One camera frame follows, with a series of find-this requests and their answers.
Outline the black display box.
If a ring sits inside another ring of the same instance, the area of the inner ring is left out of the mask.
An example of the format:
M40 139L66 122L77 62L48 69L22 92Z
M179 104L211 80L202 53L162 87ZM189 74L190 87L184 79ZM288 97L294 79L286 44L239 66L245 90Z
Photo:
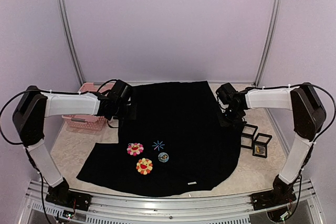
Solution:
M252 124L245 124L241 133L241 147L248 150L253 149L253 142L257 133L258 126Z
M253 140L253 156L260 158L268 157L268 143L272 139L272 135L265 133L257 133Z

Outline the black t-shirt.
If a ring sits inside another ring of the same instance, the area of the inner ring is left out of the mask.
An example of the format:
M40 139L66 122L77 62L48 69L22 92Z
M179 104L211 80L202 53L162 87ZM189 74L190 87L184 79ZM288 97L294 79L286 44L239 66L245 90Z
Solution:
M124 120L116 144L97 143L77 178L123 193L166 197L189 191L212 190L235 170L240 156L243 125L221 127L221 110L209 84L168 82L136 86L132 101L135 120ZM153 142L163 141L155 151ZM129 143L144 151L127 153ZM158 155L166 152L162 163ZM142 175L138 160L150 159L152 171Z

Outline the round blue pin badge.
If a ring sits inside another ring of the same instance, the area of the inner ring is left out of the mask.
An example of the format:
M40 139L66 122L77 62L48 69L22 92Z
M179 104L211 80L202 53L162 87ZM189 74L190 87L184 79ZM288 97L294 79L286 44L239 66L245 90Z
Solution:
M158 160L162 163L166 163L169 160L169 155L166 152L161 152L158 155Z

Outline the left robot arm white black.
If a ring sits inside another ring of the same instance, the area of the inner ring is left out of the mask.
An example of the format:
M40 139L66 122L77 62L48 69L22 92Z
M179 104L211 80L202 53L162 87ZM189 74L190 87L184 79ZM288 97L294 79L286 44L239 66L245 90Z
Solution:
M45 118L57 115L93 115L107 120L113 117L121 119L128 113L132 92L131 85L116 80L112 88L104 92L43 91L30 86L22 94L13 113L13 123L29 161L49 185L48 202L66 206L73 204L76 198L45 146Z

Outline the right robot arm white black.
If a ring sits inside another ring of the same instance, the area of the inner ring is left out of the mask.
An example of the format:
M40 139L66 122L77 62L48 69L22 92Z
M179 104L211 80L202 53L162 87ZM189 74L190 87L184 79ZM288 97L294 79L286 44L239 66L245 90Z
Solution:
M295 136L287 160L275 177L272 189L252 194L251 200L255 210L295 201L293 186L311 156L314 141L327 117L314 85L305 82L237 91L230 83L225 83L215 93L227 106L223 114L226 126L242 122L249 109L286 109L292 112Z

